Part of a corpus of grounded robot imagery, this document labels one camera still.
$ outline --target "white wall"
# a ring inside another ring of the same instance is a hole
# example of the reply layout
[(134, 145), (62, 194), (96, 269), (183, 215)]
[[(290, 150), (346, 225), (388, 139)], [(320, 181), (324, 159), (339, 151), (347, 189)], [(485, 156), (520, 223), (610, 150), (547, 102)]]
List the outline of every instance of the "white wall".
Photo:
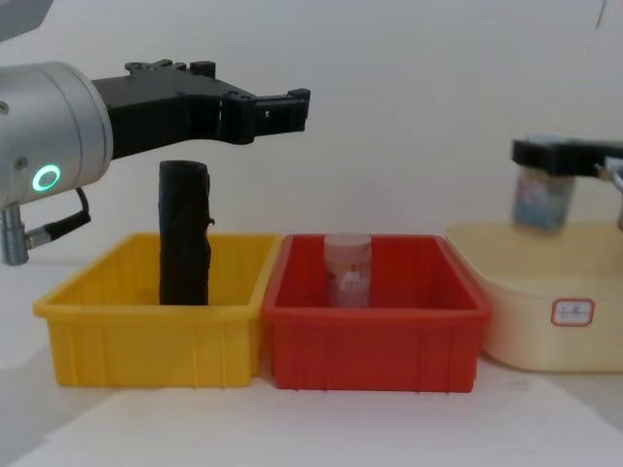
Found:
[[(127, 61), (209, 59), (258, 94), (311, 89), (305, 133), (248, 147), (189, 142), (113, 162), (94, 222), (34, 259), (81, 260), (155, 230), (158, 161), (208, 164), (220, 231), (442, 233), (506, 220), (526, 133), (623, 138), (623, 5), (609, 0), (56, 0), (0, 63), (65, 60), (93, 79)], [(30, 227), (73, 194), (25, 206)], [(572, 219), (614, 221), (584, 180)]]

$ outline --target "cream plastic tub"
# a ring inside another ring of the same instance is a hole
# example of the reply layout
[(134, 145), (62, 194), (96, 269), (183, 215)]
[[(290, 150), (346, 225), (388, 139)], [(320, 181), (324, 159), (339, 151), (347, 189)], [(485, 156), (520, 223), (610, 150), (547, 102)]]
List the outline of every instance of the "cream plastic tub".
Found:
[(571, 224), (558, 236), (457, 225), (447, 237), (492, 302), (492, 357), (533, 371), (623, 371), (623, 233), (614, 223)]

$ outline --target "cable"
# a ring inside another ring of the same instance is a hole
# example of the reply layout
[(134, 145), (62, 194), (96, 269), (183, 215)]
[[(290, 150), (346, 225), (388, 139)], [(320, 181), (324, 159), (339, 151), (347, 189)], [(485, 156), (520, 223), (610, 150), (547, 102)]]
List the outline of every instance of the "cable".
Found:
[(82, 188), (77, 188), (76, 193), (78, 194), (78, 198), (80, 198), (80, 202), (82, 203), (82, 210), (80, 210), (76, 214), (61, 219), (60, 221), (50, 222), (49, 224), (43, 226), (43, 229), (50, 235), (50, 241), (61, 238), (62, 236), (81, 228), (82, 226), (91, 221), (87, 195), (85, 195), (85, 192)]

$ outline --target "white table surface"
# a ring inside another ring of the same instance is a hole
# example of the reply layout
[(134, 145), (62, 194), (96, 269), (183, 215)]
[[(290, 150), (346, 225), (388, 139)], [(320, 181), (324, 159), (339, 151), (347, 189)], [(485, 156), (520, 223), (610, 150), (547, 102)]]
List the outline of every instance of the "white table surface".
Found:
[(0, 465), (623, 465), (623, 376), (483, 360), (471, 394), (58, 387), (31, 304), (76, 270), (0, 268)]

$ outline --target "plastic bin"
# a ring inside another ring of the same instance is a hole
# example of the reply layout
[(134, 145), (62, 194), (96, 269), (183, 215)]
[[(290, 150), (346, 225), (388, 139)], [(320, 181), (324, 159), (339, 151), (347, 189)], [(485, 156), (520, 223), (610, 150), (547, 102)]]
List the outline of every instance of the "plastic bin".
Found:
[(157, 234), (137, 234), (34, 306), (69, 386), (245, 386), (277, 235), (212, 234), (210, 306), (159, 305)]
[(484, 348), (514, 367), (547, 372), (623, 370), (623, 233), (570, 224), (559, 236), (501, 224), (448, 229), (488, 294)]
[(490, 309), (445, 240), (372, 235), (370, 306), (328, 305), (323, 235), (288, 236), (264, 302), (282, 389), (468, 392)]

